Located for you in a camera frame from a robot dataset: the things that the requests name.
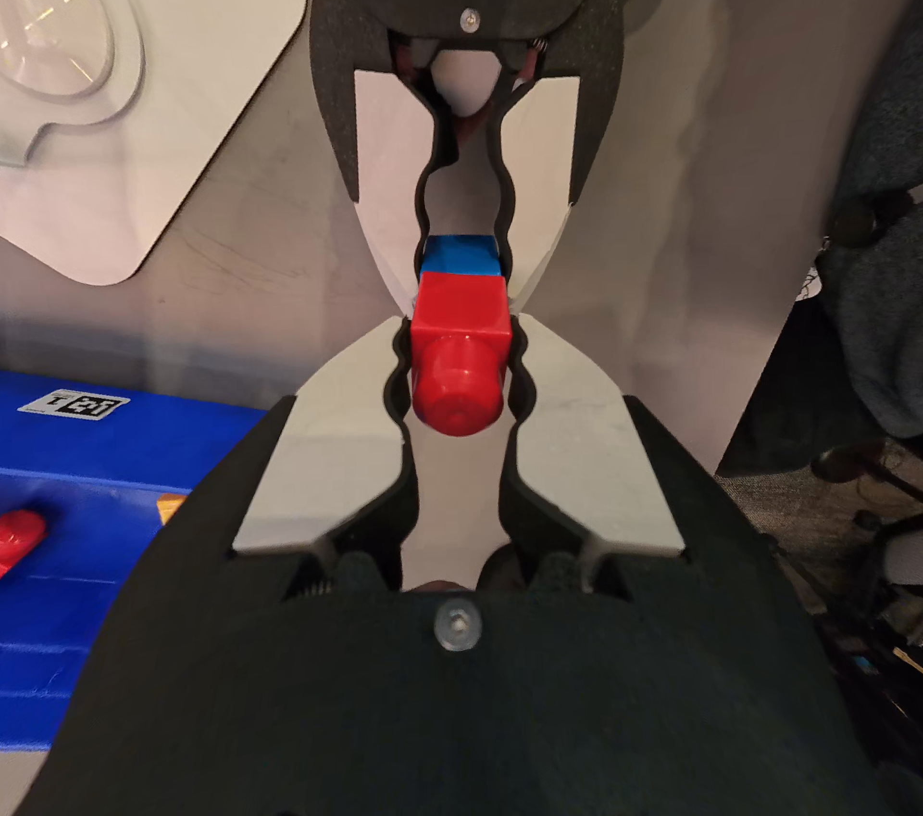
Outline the red toy block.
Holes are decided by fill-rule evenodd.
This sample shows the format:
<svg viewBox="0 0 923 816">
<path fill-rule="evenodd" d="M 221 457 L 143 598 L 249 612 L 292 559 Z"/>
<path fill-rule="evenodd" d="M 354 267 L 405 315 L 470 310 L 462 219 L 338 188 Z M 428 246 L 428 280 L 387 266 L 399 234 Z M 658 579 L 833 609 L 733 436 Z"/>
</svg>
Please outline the red toy block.
<svg viewBox="0 0 923 816">
<path fill-rule="evenodd" d="M 442 435 L 464 438 L 503 410 L 512 342 L 501 275 L 422 274 L 411 322 L 412 407 Z"/>
</svg>

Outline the blue toy block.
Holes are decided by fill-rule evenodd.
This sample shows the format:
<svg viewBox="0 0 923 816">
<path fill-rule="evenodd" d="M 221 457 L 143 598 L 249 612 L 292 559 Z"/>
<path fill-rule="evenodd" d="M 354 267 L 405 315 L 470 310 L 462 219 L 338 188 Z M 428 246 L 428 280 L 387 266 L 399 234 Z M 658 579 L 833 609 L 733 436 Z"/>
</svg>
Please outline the blue toy block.
<svg viewBox="0 0 923 816">
<path fill-rule="evenodd" d="M 501 277 L 497 241 L 492 234 L 430 234 L 420 274 Z"/>
</svg>

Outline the blue plastic bin with tag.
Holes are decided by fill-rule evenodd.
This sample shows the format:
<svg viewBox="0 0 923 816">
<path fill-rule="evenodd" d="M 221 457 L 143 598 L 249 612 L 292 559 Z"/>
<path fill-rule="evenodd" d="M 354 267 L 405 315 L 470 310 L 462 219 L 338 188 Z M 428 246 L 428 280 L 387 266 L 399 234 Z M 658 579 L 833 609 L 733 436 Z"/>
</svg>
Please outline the blue plastic bin with tag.
<svg viewBox="0 0 923 816">
<path fill-rule="evenodd" d="M 47 751 L 102 622 L 183 498 L 263 410 L 2 372 L 2 527 L 44 535 L 2 574 L 1 747 Z"/>
</svg>

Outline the person's torso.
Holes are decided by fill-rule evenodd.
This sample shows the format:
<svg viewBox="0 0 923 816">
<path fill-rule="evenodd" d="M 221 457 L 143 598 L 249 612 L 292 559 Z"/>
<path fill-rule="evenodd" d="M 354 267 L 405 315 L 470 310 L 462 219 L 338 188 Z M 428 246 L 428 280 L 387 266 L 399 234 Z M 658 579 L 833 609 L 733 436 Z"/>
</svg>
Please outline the person's torso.
<svg viewBox="0 0 923 816">
<path fill-rule="evenodd" d="M 837 183 L 831 227 L 871 223 L 858 245 L 833 234 L 822 296 L 856 394 L 890 436 L 922 427 L 921 29 L 894 40 L 863 103 Z"/>
</svg>

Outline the grey desk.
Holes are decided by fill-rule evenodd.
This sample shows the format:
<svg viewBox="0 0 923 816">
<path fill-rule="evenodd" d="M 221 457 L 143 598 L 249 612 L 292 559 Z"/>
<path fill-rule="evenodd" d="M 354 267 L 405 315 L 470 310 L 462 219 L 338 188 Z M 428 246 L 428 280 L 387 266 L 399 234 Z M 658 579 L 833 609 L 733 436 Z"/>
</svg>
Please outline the grey desk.
<svg viewBox="0 0 923 816">
<path fill-rule="evenodd" d="M 860 97 L 910 2 L 621 0 L 614 110 L 543 276 L 522 312 L 510 307 L 511 327 L 528 314 L 552 329 L 710 469 L 820 244 Z M 132 354 L 148 372 L 140 383 L 135 370 L 137 389 L 246 406 L 281 394 L 282 429 L 269 433 L 218 547 L 318 560 L 241 555 L 233 543 L 298 390 L 406 317 L 419 518 L 401 548 L 401 587 L 458 572 L 472 584 L 509 542 L 499 481 L 514 422 L 511 351 L 490 427 L 454 438 L 414 412 L 413 313 L 400 312 L 375 266 L 317 106 L 310 3 L 134 274 L 84 284 L 2 238 L 2 359 L 10 340 L 14 370 L 128 386 Z M 419 293 L 430 234 L 493 235 L 491 112 L 545 77 L 546 43 L 526 43 L 511 71 L 499 48 L 388 42 L 391 72 L 412 83 L 429 69 L 434 83 L 422 88 L 437 145 L 418 194 Z"/>
</svg>

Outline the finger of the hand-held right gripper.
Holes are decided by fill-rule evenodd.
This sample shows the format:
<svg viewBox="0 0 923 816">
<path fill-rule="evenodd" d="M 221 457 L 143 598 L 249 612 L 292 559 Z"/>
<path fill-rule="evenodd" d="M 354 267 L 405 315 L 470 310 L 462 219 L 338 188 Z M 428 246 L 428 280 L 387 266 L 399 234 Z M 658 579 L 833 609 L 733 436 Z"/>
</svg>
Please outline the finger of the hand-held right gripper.
<svg viewBox="0 0 923 816">
<path fill-rule="evenodd" d="M 499 186 L 492 225 L 512 313 L 523 311 L 571 211 L 581 80 L 538 78 L 514 88 L 490 116 L 490 166 Z"/>
<path fill-rule="evenodd" d="M 375 266 L 400 312 L 413 313 L 419 279 L 416 255 L 424 227 L 418 213 L 421 184 L 437 145 L 429 69 L 409 83 L 395 72 L 357 70 L 356 215 Z"/>
</svg>

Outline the wooden book stand white base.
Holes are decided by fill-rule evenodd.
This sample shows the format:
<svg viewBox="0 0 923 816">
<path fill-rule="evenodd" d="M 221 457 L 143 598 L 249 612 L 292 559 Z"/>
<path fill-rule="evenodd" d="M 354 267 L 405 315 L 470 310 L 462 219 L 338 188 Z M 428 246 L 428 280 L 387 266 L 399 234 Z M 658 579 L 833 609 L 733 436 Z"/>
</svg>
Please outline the wooden book stand white base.
<svg viewBox="0 0 923 816">
<path fill-rule="evenodd" d="M 1 0 L 2 238 L 64 277 L 134 274 L 306 0 Z"/>
</svg>

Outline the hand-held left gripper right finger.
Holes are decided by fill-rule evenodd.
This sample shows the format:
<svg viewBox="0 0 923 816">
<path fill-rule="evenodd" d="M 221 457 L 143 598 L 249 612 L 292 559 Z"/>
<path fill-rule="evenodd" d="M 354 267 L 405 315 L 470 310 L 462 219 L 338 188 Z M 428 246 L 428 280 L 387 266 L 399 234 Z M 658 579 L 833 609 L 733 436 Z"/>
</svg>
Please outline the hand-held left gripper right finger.
<svg viewBox="0 0 923 816">
<path fill-rule="evenodd" d="M 555 556 L 583 591 L 621 591 L 608 585 L 617 557 L 682 559 L 683 535 L 617 383 L 533 316 L 512 328 L 499 520 L 524 586 Z"/>
</svg>

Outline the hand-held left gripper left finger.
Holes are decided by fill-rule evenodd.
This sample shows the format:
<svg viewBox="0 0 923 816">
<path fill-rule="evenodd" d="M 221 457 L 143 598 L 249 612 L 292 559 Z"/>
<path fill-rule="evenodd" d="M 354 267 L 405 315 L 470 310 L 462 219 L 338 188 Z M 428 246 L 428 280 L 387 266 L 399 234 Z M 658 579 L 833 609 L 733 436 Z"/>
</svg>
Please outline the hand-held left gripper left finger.
<svg viewBox="0 0 923 816">
<path fill-rule="evenodd" d="M 410 322 L 393 316 L 306 380 L 237 532 L 238 554 L 310 553 L 332 572 L 363 552 L 400 590 L 401 548 L 419 518 L 410 361 Z"/>
</svg>

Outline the pile of toy blocks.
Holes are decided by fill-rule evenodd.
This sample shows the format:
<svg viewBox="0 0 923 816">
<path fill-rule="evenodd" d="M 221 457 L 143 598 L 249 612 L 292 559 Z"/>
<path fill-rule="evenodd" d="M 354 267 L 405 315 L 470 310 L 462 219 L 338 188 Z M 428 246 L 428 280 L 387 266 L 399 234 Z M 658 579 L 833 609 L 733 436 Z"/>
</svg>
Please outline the pile of toy blocks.
<svg viewBox="0 0 923 816">
<path fill-rule="evenodd" d="M 156 506 L 163 526 L 186 501 L 186 495 L 165 493 L 157 498 Z M 31 509 L 7 511 L 1 516 L 1 576 L 5 576 L 25 556 L 28 556 L 48 533 L 43 515 Z"/>
</svg>

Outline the black chair wheel base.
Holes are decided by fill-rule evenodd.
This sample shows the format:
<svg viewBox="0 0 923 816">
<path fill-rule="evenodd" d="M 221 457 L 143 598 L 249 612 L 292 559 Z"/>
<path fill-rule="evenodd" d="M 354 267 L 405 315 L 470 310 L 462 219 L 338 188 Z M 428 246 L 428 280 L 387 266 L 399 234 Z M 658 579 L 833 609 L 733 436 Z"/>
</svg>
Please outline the black chair wheel base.
<svg viewBox="0 0 923 816">
<path fill-rule="evenodd" d="M 901 519 L 887 519 L 871 509 L 854 515 L 854 527 L 871 538 L 860 550 L 840 604 L 844 613 L 882 641 L 893 640 L 894 660 L 921 673 L 921 487 L 888 469 L 884 451 L 884 441 L 827 451 L 811 464 L 811 470 L 827 483 L 871 480 L 896 490 L 917 507 L 917 513 Z"/>
</svg>

